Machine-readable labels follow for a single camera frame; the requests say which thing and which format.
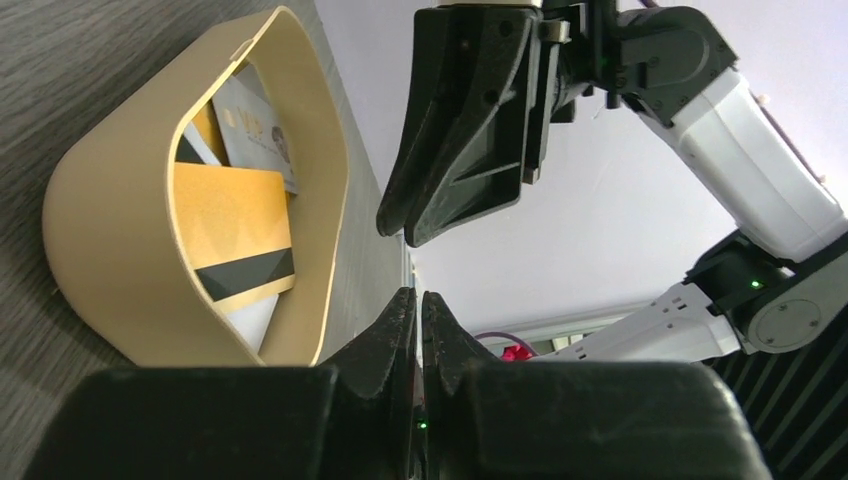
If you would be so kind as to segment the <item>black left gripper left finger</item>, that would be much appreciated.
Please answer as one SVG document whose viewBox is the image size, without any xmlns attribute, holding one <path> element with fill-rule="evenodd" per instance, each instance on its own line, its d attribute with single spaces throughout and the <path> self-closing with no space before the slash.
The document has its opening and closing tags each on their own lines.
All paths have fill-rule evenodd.
<svg viewBox="0 0 848 480">
<path fill-rule="evenodd" d="M 314 367 L 129 368 L 83 380 L 28 479 L 406 479 L 416 298 Z"/>
</svg>

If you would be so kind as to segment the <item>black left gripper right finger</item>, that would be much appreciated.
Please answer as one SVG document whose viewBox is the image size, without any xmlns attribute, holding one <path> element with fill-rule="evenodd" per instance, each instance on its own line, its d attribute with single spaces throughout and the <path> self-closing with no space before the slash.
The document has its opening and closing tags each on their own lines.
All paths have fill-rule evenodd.
<svg viewBox="0 0 848 480">
<path fill-rule="evenodd" d="M 430 479 L 767 479 L 732 393 L 680 363 L 505 362 L 421 310 Z"/>
</svg>

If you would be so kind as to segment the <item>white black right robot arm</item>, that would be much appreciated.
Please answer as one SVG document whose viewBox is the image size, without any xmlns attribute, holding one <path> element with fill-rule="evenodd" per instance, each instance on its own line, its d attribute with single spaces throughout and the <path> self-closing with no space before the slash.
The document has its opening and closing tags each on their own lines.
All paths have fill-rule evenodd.
<svg viewBox="0 0 848 480">
<path fill-rule="evenodd" d="M 736 228 L 640 311 L 550 362 L 782 354 L 847 306 L 847 215 L 757 102 L 701 11 L 644 1 L 442 1 L 417 11 L 410 92 L 376 227 L 419 247 L 515 204 L 549 127 L 596 90 L 666 143 Z"/>
</svg>

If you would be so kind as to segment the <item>silver VIP card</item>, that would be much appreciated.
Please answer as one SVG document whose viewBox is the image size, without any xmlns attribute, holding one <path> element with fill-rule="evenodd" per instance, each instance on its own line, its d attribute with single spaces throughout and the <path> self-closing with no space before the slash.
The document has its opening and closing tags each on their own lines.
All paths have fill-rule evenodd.
<svg viewBox="0 0 848 480">
<path fill-rule="evenodd" d="M 285 190 L 298 195 L 288 143 L 269 101 L 231 76 L 213 95 L 212 105 L 229 165 L 276 171 Z"/>
</svg>

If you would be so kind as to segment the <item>orange card upright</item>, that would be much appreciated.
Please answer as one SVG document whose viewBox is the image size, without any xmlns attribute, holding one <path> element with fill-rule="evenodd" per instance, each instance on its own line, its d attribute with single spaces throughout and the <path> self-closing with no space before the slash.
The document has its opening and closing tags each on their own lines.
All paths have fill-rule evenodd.
<svg viewBox="0 0 848 480">
<path fill-rule="evenodd" d="M 194 115 L 192 124 L 217 160 L 224 166 L 229 166 L 229 158 L 221 136 L 220 126 L 213 104 L 208 101 Z"/>
</svg>

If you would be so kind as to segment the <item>cream oval tray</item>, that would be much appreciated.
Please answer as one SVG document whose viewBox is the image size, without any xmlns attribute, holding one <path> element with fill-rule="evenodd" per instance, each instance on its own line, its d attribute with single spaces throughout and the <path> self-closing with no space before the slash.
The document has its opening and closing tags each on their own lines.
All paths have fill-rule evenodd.
<svg viewBox="0 0 848 480">
<path fill-rule="evenodd" d="M 298 191 L 271 170 L 182 162 L 194 117 L 249 64 Z M 316 364 L 349 162 L 317 52 L 278 7 L 210 28 L 79 140 L 42 213 L 70 306 L 140 366 Z"/>
</svg>

